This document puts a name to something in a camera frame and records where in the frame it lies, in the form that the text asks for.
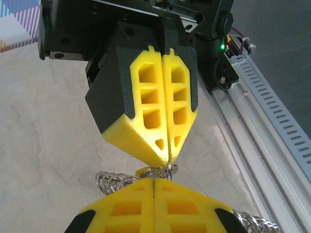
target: metal spring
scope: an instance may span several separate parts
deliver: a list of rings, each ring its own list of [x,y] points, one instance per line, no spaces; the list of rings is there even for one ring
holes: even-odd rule
[[[102,195],[105,197],[143,178],[164,178],[172,180],[173,174],[177,172],[177,165],[168,167],[150,168],[140,177],[129,176],[124,173],[99,172],[96,174],[96,184]],[[251,216],[248,213],[235,211],[238,218],[248,233],[279,233],[279,227],[270,221],[258,216]]]
[[[141,177],[129,176],[124,173],[101,171],[96,174],[96,185],[105,197],[143,178],[164,178],[172,181],[173,173],[171,165],[168,167],[148,169],[141,175]]]
[[[258,216],[251,216],[242,211],[234,211],[234,215],[238,218],[248,233],[279,233],[280,228],[270,221]]]

